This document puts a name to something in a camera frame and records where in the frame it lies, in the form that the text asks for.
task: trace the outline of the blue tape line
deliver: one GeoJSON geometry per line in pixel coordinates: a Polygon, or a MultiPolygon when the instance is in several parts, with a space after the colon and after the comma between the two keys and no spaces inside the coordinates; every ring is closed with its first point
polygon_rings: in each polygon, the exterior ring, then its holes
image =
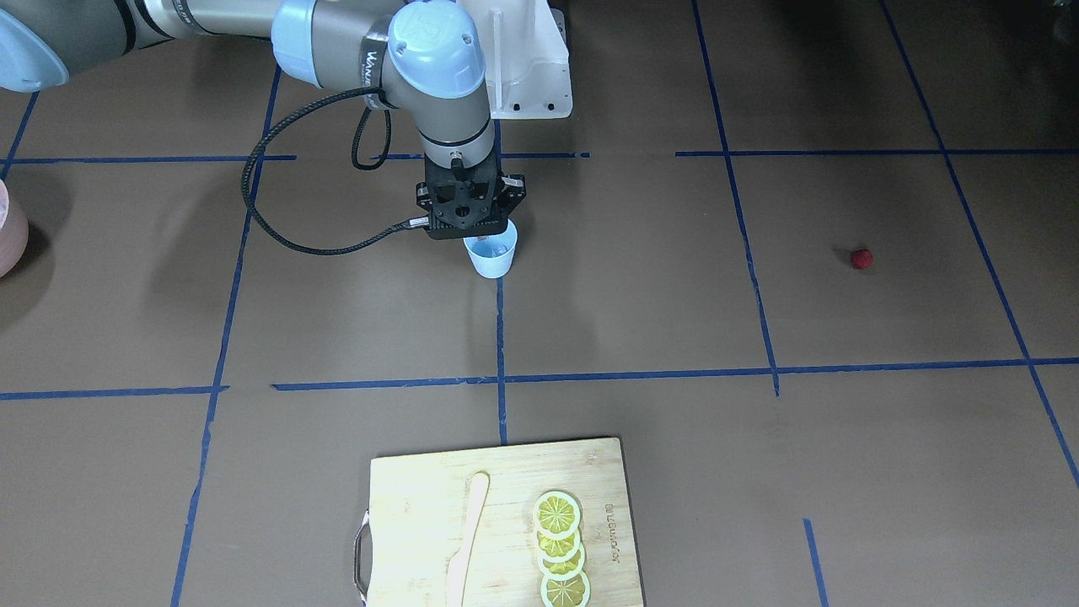
{"type": "Polygon", "coordinates": [[[26,110],[23,111],[23,121],[18,123],[18,130],[15,132],[15,139],[11,142],[11,148],[8,149],[8,156],[4,160],[3,169],[0,169],[0,179],[8,178],[8,171],[11,170],[12,165],[15,161],[15,152],[18,151],[19,143],[23,142],[23,135],[26,134],[26,125],[30,123],[30,114],[33,113],[35,106],[38,105],[38,95],[40,93],[35,93],[30,95],[30,99],[26,101],[26,110]]]}
{"type": "Polygon", "coordinates": [[[720,96],[715,91],[715,79],[712,75],[712,61],[708,56],[708,43],[705,41],[705,28],[700,23],[700,9],[697,0],[693,3],[693,17],[697,25],[697,40],[700,42],[700,57],[705,61],[705,73],[708,75],[708,89],[712,95],[712,109],[715,112],[715,126],[720,130],[720,141],[723,144],[724,160],[727,165],[727,179],[730,182],[730,195],[735,202],[735,215],[738,217],[738,231],[741,232],[742,245],[746,247],[746,266],[749,268],[750,281],[753,282],[753,294],[756,296],[756,313],[761,318],[761,336],[764,339],[764,351],[771,369],[771,385],[779,397],[779,373],[776,371],[776,355],[771,348],[771,332],[768,331],[768,318],[764,313],[764,299],[761,296],[761,284],[756,279],[756,267],[753,263],[753,249],[749,242],[749,230],[746,227],[746,216],[742,212],[741,196],[738,193],[738,180],[735,178],[735,166],[730,160],[730,146],[727,143],[727,130],[723,123],[723,111],[720,108],[720,96]]]}
{"type": "MultiPolygon", "coordinates": [[[[573,158],[573,157],[592,156],[592,154],[590,154],[589,152],[505,152],[500,155],[501,157],[506,160],[549,160],[549,158],[573,158]]],[[[375,160],[378,157],[380,156],[372,155],[369,156],[369,160],[375,160]]],[[[423,154],[391,153],[386,155],[386,160],[423,160],[423,154]]]]}
{"type": "Polygon", "coordinates": [[[497,336],[497,361],[498,361],[498,440],[502,445],[508,445],[509,439],[506,433],[506,355],[505,355],[505,323],[503,321],[503,311],[505,302],[505,291],[503,280],[498,278],[497,294],[497,320],[495,321],[495,335],[497,336]]]}
{"type": "Polygon", "coordinates": [[[812,522],[803,519],[802,524],[806,528],[806,542],[809,543],[809,558],[812,560],[812,572],[817,578],[817,596],[820,597],[820,607],[828,607],[828,589],[824,588],[824,571],[820,568],[820,555],[817,553],[817,538],[812,533],[812,522]]]}
{"type": "Polygon", "coordinates": [[[177,395],[216,395],[228,386],[190,386],[185,388],[118,388],[104,390],[55,390],[49,392],[0,392],[0,401],[49,401],[59,399],[111,399],[119,397],[172,397],[177,395]]]}
{"type": "Polygon", "coordinates": [[[209,456],[209,428],[214,424],[217,415],[217,395],[211,395],[209,405],[206,408],[206,423],[203,425],[202,452],[199,459],[199,480],[195,482],[195,491],[191,494],[191,501],[188,503],[188,521],[183,526],[183,540],[180,543],[180,561],[176,566],[176,579],[173,582],[172,607],[180,606],[180,593],[183,590],[183,577],[188,570],[188,556],[191,554],[191,537],[194,534],[195,516],[199,513],[199,500],[202,498],[202,484],[206,475],[206,458],[209,456]]]}
{"type": "MultiPolygon", "coordinates": [[[[1079,357],[1064,359],[1035,359],[1032,362],[1042,365],[1079,365],[1079,357]]],[[[928,363],[871,363],[856,365],[819,365],[777,368],[780,375],[809,375],[829,373],[873,373],[899,371],[934,371],[962,369],[994,369],[1027,367],[1023,359],[982,360],[982,361],[934,361],[928,363]]],[[[566,373],[538,375],[504,375],[506,384],[540,384],[554,382],[614,382],[630,380],[686,380],[695,377],[745,377],[771,375],[770,368],[740,368],[715,370],[678,370],[678,371],[643,371],[620,373],[566,373]]],[[[311,384],[274,384],[273,388],[283,392],[302,392],[311,390],[354,390],[371,388],[419,388],[427,386],[461,386],[498,384],[503,377],[441,377],[425,380],[384,380],[364,382],[325,382],[311,384]]]]}
{"type": "Polygon", "coordinates": [[[737,157],[784,156],[784,155],[1071,155],[1079,149],[935,149],[935,150],[681,150],[674,157],[737,157]]]}
{"type": "Polygon", "coordinates": [[[1038,398],[1041,399],[1041,406],[1046,410],[1046,416],[1049,417],[1049,425],[1053,427],[1053,434],[1056,436],[1056,444],[1060,445],[1061,452],[1064,454],[1064,461],[1067,463],[1068,470],[1071,471],[1071,480],[1075,481],[1076,488],[1079,488],[1079,468],[1076,467],[1076,459],[1071,455],[1071,449],[1068,447],[1067,439],[1064,438],[1061,425],[1056,422],[1053,405],[1049,403],[1049,397],[1046,395],[1046,389],[1041,386],[1041,378],[1038,377],[1034,365],[1030,365],[1030,380],[1034,381],[1034,387],[1038,389],[1038,398]]]}
{"type": "Polygon", "coordinates": [[[545,160],[577,157],[577,152],[505,152],[502,157],[510,160],[545,160]]]}
{"type": "Polygon", "coordinates": [[[1023,368],[1023,359],[1001,361],[940,361],[931,363],[879,363],[865,365],[820,365],[803,368],[779,368],[782,375],[805,375],[817,373],[864,373],[874,371],[929,371],[947,369],[1023,368]]]}
{"type": "Polygon", "coordinates": [[[896,40],[896,46],[899,49],[899,54],[903,58],[903,65],[906,67],[906,72],[911,77],[911,82],[914,85],[914,89],[918,94],[918,100],[921,102],[921,109],[926,112],[926,119],[929,121],[929,127],[933,132],[933,136],[937,137],[937,144],[940,147],[941,151],[944,152],[944,163],[947,165],[948,174],[952,177],[952,183],[955,185],[956,194],[959,196],[959,202],[962,204],[962,210],[967,215],[967,222],[970,224],[970,231],[974,234],[974,240],[978,242],[978,249],[982,253],[982,259],[985,261],[985,266],[989,271],[989,276],[993,278],[993,286],[997,289],[997,295],[1000,298],[1000,305],[1003,306],[1005,315],[1008,317],[1008,323],[1011,326],[1012,333],[1015,335],[1015,343],[1019,344],[1020,353],[1023,354],[1024,362],[1027,365],[1027,370],[1030,373],[1030,380],[1034,381],[1034,386],[1038,390],[1038,397],[1041,399],[1041,406],[1046,411],[1046,416],[1049,417],[1049,424],[1053,428],[1053,433],[1056,437],[1056,443],[1060,445],[1061,453],[1064,454],[1064,460],[1068,465],[1068,470],[1071,472],[1071,479],[1079,488],[1079,469],[1076,468],[1075,458],[1071,455],[1071,449],[1068,446],[1067,440],[1064,438],[1064,433],[1061,431],[1060,424],[1056,422],[1056,414],[1053,412],[1053,406],[1049,402],[1049,397],[1046,395],[1044,389],[1041,385],[1041,378],[1038,377],[1038,370],[1034,364],[1034,360],[1030,358],[1030,351],[1026,347],[1026,341],[1023,340],[1023,333],[1019,329],[1019,323],[1015,321],[1015,315],[1012,313],[1011,306],[1008,303],[1008,295],[1005,293],[1003,284],[1000,281],[1000,276],[997,274],[996,266],[993,264],[993,259],[989,257],[989,250],[985,246],[985,239],[982,237],[982,232],[978,227],[978,221],[974,220],[974,213],[970,209],[970,204],[967,201],[967,194],[962,189],[962,184],[959,182],[959,176],[955,170],[955,165],[952,163],[952,156],[944,146],[944,138],[941,136],[940,128],[937,126],[937,121],[933,119],[933,112],[929,109],[929,101],[926,99],[925,92],[921,89],[921,84],[918,82],[917,75],[914,73],[914,66],[911,64],[911,58],[906,53],[906,47],[903,45],[903,40],[899,36],[899,28],[896,27],[896,22],[891,17],[891,12],[888,11],[888,4],[885,0],[878,0],[880,4],[880,10],[884,12],[885,19],[888,22],[888,28],[891,30],[892,38],[896,40]]]}
{"type": "Polygon", "coordinates": [[[941,132],[937,127],[937,121],[933,119],[933,112],[929,110],[929,101],[926,100],[926,94],[921,89],[921,84],[918,83],[918,77],[914,74],[914,66],[911,64],[911,57],[906,54],[906,46],[903,45],[903,40],[899,36],[899,29],[896,27],[896,22],[891,18],[891,12],[888,11],[888,4],[885,0],[878,0],[880,4],[880,10],[884,12],[884,18],[888,22],[888,29],[891,30],[891,37],[896,41],[896,46],[899,49],[899,55],[903,59],[903,65],[906,67],[906,73],[911,78],[911,83],[914,85],[914,92],[918,95],[918,101],[921,104],[921,109],[926,112],[926,119],[929,121],[929,128],[933,132],[933,137],[937,138],[937,146],[942,152],[946,152],[944,147],[944,138],[941,137],[941,132]]]}
{"type": "Polygon", "coordinates": [[[506,384],[538,384],[546,382],[610,382],[617,380],[681,380],[692,377],[740,377],[771,375],[769,368],[692,370],[692,371],[640,371],[624,373],[559,373],[548,375],[507,375],[506,384]]]}
{"type": "Polygon", "coordinates": [[[281,392],[309,392],[315,390],[366,390],[372,388],[426,388],[431,386],[480,386],[497,384],[497,377],[435,377],[427,380],[373,380],[361,382],[317,382],[309,384],[273,384],[281,392]]]}
{"type": "MultiPolygon", "coordinates": [[[[267,155],[263,160],[292,161],[296,154],[267,155]]],[[[14,164],[141,164],[141,163],[182,163],[182,162],[247,162],[246,155],[150,155],[150,156],[101,156],[101,157],[21,157],[14,164]]]]}
{"type": "Polygon", "coordinates": [[[1079,357],[1064,359],[1030,359],[1030,363],[1037,367],[1079,365],[1079,357]]]}
{"type": "MultiPolygon", "coordinates": [[[[262,134],[270,130],[273,120],[273,110],[277,100],[277,87],[281,84],[281,67],[274,68],[273,84],[270,86],[270,99],[267,102],[267,113],[263,120],[262,134]]],[[[251,183],[251,198],[258,196],[259,179],[262,173],[262,161],[259,158],[251,183]]],[[[232,335],[232,320],[236,313],[236,299],[240,295],[240,279],[244,271],[244,251],[247,248],[247,236],[251,229],[250,211],[244,217],[244,229],[240,236],[240,250],[236,252],[236,267],[232,274],[232,288],[229,292],[229,308],[224,315],[224,329],[221,331],[221,350],[217,359],[217,368],[214,371],[214,386],[221,385],[224,375],[224,362],[229,355],[229,340],[232,335]]],[[[173,582],[173,597],[170,607],[179,607],[180,595],[183,592],[183,579],[188,570],[188,556],[191,553],[191,538],[194,535],[195,519],[199,515],[199,502],[202,499],[203,480],[206,477],[206,459],[209,457],[209,443],[213,438],[210,427],[217,416],[218,394],[210,395],[209,404],[206,406],[206,423],[203,426],[202,450],[199,458],[199,480],[195,482],[195,489],[191,493],[191,501],[188,503],[188,521],[183,526],[183,541],[180,543],[180,558],[176,565],[176,579],[173,582]]]]}

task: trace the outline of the brown floor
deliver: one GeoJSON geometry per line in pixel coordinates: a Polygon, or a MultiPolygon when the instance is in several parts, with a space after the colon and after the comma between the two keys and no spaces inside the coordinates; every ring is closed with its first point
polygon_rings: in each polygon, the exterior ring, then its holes
{"type": "MultiPolygon", "coordinates": [[[[500,281],[247,231],[268,101],[322,94],[258,42],[0,94],[0,605],[356,605],[371,458],[596,436],[650,605],[1076,605],[1079,71],[941,4],[573,3],[573,115],[502,125],[500,281]]],[[[418,213],[420,162],[350,166],[357,107],[270,150],[296,239],[418,213]]]]}

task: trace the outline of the cutting board handle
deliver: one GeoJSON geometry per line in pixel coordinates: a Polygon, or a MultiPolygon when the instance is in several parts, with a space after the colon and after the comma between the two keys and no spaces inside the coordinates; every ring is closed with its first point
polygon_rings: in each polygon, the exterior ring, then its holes
{"type": "Polygon", "coordinates": [[[356,582],[356,590],[359,592],[359,603],[364,607],[367,607],[367,584],[360,579],[360,541],[364,539],[364,529],[371,528],[371,511],[364,511],[364,520],[359,523],[359,529],[356,532],[356,556],[353,561],[353,568],[355,569],[355,577],[353,580],[356,582]]]}

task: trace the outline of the light blue plastic cup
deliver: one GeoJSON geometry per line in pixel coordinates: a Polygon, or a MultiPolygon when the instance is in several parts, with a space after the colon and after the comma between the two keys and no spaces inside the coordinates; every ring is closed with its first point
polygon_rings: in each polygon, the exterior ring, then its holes
{"type": "Polygon", "coordinates": [[[514,263],[517,249],[517,225],[510,219],[509,226],[501,234],[490,236],[468,236],[464,238],[468,258],[473,266],[484,278],[501,278],[514,263]]]}

